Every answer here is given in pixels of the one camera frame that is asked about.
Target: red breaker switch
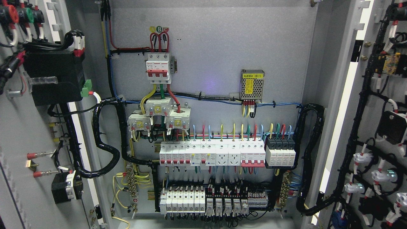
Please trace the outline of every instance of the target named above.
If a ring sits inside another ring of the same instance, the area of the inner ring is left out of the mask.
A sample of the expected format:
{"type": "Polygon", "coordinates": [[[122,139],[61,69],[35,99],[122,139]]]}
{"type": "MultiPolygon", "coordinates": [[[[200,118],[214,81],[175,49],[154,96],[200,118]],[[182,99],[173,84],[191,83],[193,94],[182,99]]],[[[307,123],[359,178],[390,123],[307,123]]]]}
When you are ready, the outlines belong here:
{"type": "Polygon", "coordinates": [[[160,77],[160,74],[162,74],[162,77],[167,77],[168,71],[167,70],[147,70],[147,74],[149,77],[160,77]]]}

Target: metal mesh power supply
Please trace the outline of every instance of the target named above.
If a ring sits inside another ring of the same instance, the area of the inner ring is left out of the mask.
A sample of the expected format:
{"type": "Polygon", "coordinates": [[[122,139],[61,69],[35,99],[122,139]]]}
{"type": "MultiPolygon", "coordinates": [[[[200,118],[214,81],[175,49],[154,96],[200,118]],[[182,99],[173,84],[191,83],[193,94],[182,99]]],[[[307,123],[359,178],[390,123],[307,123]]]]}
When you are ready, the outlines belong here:
{"type": "Polygon", "coordinates": [[[263,98],[264,71],[242,69],[240,99],[257,100],[263,98]]]}

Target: black plastic box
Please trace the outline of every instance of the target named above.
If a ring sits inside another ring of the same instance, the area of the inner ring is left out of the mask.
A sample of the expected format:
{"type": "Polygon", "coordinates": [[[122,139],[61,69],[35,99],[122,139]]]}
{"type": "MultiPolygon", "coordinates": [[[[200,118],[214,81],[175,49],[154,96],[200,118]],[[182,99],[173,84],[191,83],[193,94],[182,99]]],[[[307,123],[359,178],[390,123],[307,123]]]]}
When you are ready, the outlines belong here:
{"type": "Polygon", "coordinates": [[[84,55],[75,57],[71,51],[27,53],[24,68],[30,78],[56,76],[58,84],[33,85],[36,106],[68,103],[82,100],[85,83],[82,61],[84,55]]]}

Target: yellow a label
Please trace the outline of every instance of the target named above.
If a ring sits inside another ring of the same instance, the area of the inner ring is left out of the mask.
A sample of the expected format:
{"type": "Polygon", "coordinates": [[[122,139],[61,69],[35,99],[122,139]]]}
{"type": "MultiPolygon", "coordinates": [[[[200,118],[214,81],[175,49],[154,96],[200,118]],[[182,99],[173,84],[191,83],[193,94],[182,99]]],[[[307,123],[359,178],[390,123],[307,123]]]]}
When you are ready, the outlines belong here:
{"type": "Polygon", "coordinates": [[[246,94],[253,94],[253,85],[254,85],[254,79],[246,80],[246,87],[245,87],[246,94]]]}
{"type": "Polygon", "coordinates": [[[244,73],[243,78],[244,79],[263,79],[264,74],[263,73],[244,73]]]}

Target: terminal block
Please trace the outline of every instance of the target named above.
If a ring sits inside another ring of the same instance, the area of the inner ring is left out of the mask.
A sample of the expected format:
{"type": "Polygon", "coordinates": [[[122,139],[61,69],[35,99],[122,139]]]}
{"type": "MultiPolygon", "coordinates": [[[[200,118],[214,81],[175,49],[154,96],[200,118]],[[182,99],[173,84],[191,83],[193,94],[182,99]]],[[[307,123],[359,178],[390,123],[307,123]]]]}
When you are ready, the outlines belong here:
{"type": "Polygon", "coordinates": [[[166,97],[164,99],[149,99],[146,102],[147,116],[168,116],[171,110],[171,97],[166,97]]]}
{"type": "Polygon", "coordinates": [[[129,131],[149,131],[151,130],[150,118],[142,114],[141,110],[135,110],[127,121],[129,131]]]}
{"type": "Polygon", "coordinates": [[[170,114],[166,117],[166,126],[168,132],[172,129],[189,130],[189,115],[191,108],[181,108],[181,112],[171,110],[170,114]]]}

